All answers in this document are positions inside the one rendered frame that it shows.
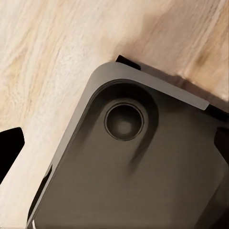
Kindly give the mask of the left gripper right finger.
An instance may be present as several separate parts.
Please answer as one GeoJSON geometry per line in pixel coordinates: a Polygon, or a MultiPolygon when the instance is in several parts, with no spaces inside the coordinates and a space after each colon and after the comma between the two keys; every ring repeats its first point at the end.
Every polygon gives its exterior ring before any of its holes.
{"type": "Polygon", "coordinates": [[[229,129],[224,127],[218,127],[215,138],[214,145],[218,151],[222,154],[224,159],[229,165],[229,129]]]}

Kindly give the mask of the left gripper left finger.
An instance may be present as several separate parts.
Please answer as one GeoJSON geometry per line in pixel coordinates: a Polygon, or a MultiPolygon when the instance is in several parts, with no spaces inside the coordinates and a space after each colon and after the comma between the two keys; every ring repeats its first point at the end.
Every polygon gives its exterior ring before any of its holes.
{"type": "Polygon", "coordinates": [[[0,132],[0,184],[25,145],[20,127],[0,132]]]}

